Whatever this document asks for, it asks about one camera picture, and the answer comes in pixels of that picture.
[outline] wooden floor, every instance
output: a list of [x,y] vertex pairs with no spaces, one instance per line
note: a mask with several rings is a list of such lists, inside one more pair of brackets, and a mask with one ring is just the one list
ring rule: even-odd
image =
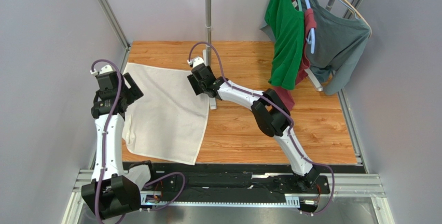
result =
[[[129,62],[150,66],[189,70],[187,58],[196,42],[135,41]],[[247,88],[266,90],[270,77],[273,44],[249,41],[216,41],[225,75]],[[202,56],[204,45],[192,55]],[[212,70],[220,76],[218,60],[212,52]],[[295,133],[308,156],[315,162],[356,163],[337,95],[316,92],[305,79],[292,92],[295,107],[291,111]],[[277,142],[259,130],[252,113],[237,104],[217,101],[217,110],[209,119],[197,162],[202,163],[288,163]],[[130,153],[123,145],[124,161],[148,158]]]

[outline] green t-shirt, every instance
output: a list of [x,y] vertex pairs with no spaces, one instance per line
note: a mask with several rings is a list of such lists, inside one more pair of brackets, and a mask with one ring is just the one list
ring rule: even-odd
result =
[[264,20],[276,38],[269,83],[292,90],[302,59],[304,13],[292,0],[270,0]]

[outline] gray wall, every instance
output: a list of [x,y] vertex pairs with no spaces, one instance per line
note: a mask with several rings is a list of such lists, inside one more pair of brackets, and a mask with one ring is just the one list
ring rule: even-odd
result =
[[0,222],[60,223],[95,144],[90,64],[122,62],[97,0],[0,0]]
[[396,223],[440,223],[440,0],[364,0],[373,37],[346,87],[372,172]]
[[[204,0],[108,0],[129,41],[204,40]],[[325,5],[328,0],[319,0]],[[268,40],[259,28],[268,0],[212,0],[214,40]],[[335,3],[333,13],[345,7]]]

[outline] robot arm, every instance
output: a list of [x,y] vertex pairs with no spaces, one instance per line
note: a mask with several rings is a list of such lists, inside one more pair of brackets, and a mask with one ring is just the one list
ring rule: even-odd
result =
[[267,110],[266,106],[269,106],[269,103],[256,96],[264,96],[290,115],[274,90],[268,89],[265,92],[251,90],[231,81],[229,81],[230,85],[227,85],[222,77],[215,78],[210,67],[206,66],[200,57],[193,59],[189,64],[192,67],[192,74],[188,76],[188,79],[196,95],[205,93],[209,97],[231,101],[251,110],[260,130],[267,136],[273,137],[281,146],[290,161],[292,171],[304,179],[307,187],[315,185],[319,172],[304,159],[308,159],[308,156],[295,134],[293,132],[289,134],[289,120],[277,109]]
[[[95,119],[97,133],[96,164],[92,174],[92,182],[81,188],[81,196],[94,212],[95,195],[99,197],[99,214],[101,219],[108,219],[132,211],[138,211],[141,206],[140,190],[150,180],[149,163],[136,164],[129,169],[127,175],[123,170],[121,136],[125,124],[127,107],[143,96],[143,93],[129,74],[121,78],[121,93],[116,99],[118,90],[117,72],[110,65],[104,66],[99,72],[93,73],[100,89],[96,92],[91,109]],[[118,101],[115,111],[111,113],[112,105]],[[103,130],[110,115],[104,147],[105,164],[102,164]],[[105,167],[101,187],[98,188],[100,170]]]

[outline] white towel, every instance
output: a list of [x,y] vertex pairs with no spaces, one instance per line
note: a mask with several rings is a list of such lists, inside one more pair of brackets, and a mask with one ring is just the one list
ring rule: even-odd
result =
[[131,153],[194,165],[209,115],[207,95],[196,96],[190,71],[128,63],[144,96],[128,107],[123,138]]

